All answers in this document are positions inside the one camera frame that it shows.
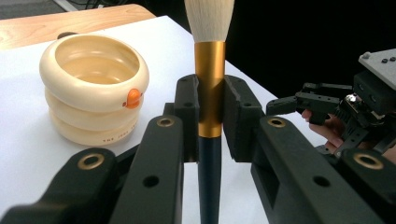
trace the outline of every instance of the white paper surface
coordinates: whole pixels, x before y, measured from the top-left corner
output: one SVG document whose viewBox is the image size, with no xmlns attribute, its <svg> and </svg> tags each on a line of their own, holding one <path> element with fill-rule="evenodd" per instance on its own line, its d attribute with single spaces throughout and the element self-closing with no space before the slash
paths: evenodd
<svg viewBox="0 0 396 224">
<path fill-rule="evenodd" d="M 106 148 L 116 155 L 137 145 L 148 122 L 174 102 L 177 80 L 194 73 L 193 39 L 170 18 L 131 23 L 96 32 L 110 35 L 135 48 L 146 60 L 150 82 L 140 119 L 130 137 Z M 37 201 L 67 160 L 82 149 L 61 137 L 52 124 L 44 97 L 38 63 L 50 44 L 0 51 L 0 217 L 12 206 Z M 263 108 L 275 96 L 226 63 L 226 74 L 243 78 Z M 312 133 L 297 113 L 292 121 L 314 146 L 324 139 Z M 249 163 L 236 163 L 223 138 L 219 223 L 268 223 L 250 174 Z M 196 163 L 185 163 L 183 218 L 200 223 Z"/>
</svg>

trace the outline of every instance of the brush bristles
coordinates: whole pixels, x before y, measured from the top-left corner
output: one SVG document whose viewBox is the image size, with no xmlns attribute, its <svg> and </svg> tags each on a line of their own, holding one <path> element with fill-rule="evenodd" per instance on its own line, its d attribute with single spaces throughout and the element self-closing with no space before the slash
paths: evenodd
<svg viewBox="0 0 396 224">
<path fill-rule="evenodd" d="M 195 43 L 225 41 L 233 15 L 233 0 L 185 0 Z"/>
</svg>

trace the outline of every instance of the cream ceramic brush washer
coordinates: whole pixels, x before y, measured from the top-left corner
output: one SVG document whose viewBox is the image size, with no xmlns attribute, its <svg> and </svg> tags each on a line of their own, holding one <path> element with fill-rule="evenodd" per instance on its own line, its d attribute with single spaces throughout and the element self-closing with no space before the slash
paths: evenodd
<svg viewBox="0 0 396 224">
<path fill-rule="evenodd" d="M 102 146 L 133 130 L 149 84 L 135 49 L 104 35 L 69 35 L 47 47 L 39 70 L 51 120 L 67 139 Z"/>
</svg>

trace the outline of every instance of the orange knob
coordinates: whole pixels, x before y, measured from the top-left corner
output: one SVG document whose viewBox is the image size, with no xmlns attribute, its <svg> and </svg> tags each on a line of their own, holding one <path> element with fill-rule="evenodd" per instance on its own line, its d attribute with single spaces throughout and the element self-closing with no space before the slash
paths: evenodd
<svg viewBox="0 0 396 224">
<path fill-rule="evenodd" d="M 127 107 L 128 109 L 137 108 L 139 106 L 139 104 L 140 104 L 140 97 L 141 96 L 142 96 L 142 93 L 140 93 L 139 90 L 131 89 L 128 92 L 128 97 L 127 97 L 127 100 L 126 100 L 125 107 Z"/>
</svg>

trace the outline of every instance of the wooden surface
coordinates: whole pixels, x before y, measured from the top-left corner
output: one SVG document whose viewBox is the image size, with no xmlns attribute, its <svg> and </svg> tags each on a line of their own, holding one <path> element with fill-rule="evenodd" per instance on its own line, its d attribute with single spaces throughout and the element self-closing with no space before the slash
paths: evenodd
<svg viewBox="0 0 396 224">
<path fill-rule="evenodd" d="M 139 5 L 0 20 L 0 49 L 15 49 L 55 40 L 62 32 L 88 33 L 155 18 Z"/>
</svg>

